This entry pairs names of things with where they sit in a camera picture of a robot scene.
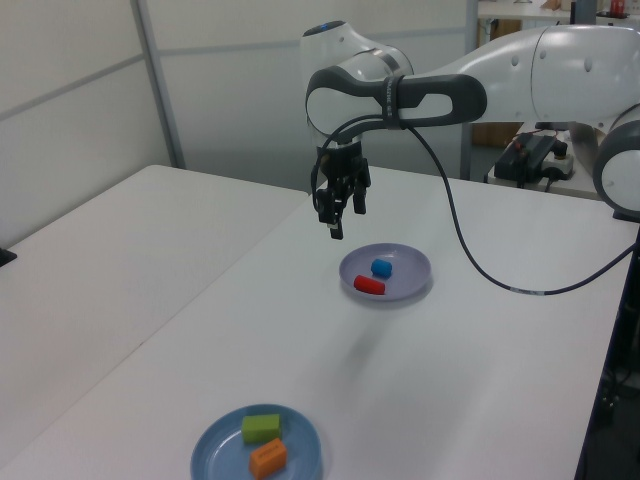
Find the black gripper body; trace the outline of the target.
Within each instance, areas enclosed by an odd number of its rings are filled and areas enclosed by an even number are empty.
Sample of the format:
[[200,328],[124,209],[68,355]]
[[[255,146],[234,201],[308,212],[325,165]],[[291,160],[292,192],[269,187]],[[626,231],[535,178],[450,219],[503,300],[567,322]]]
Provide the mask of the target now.
[[355,184],[363,188],[370,186],[368,161],[363,156],[360,141],[325,149],[320,155],[320,172],[331,188]]

